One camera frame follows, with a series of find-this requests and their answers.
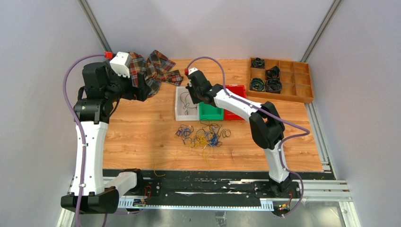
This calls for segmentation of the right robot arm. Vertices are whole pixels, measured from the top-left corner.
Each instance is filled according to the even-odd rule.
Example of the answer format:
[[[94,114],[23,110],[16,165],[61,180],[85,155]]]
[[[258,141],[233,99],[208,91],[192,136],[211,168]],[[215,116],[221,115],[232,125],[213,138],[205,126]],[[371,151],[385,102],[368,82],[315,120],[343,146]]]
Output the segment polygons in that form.
[[[277,120],[279,114],[274,104],[250,101],[223,88],[211,85],[197,68],[185,70],[189,79],[186,89],[194,104],[205,103],[230,111],[250,124],[254,143],[262,148],[269,165],[270,191],[276,197],[283,197],[289,191],[290,173],[287,170],[281,142],[284,139],[284,124]]]

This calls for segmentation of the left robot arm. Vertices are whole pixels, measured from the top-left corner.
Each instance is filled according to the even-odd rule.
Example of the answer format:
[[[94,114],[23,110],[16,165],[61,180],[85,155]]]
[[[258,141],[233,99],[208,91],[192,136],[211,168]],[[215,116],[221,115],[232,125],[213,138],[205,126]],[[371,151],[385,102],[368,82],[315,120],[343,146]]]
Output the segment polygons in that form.
[[[142,194],[145,183],[137,168],[122,170],[104,183],[104,144],[110,117],[121,99],[144,101],[149,88],[143,77],[140,86],[134,87],[131,79],[119,75],[109,62],[94,62],[83,67],[84,86],[71,105],[66,91],[71,70],[63,79],[63,95],[76,123],[77,159],[73,185],[70,193],[61,197],[61,207],[80,214],[112,214],[121,196],[128,191]]]

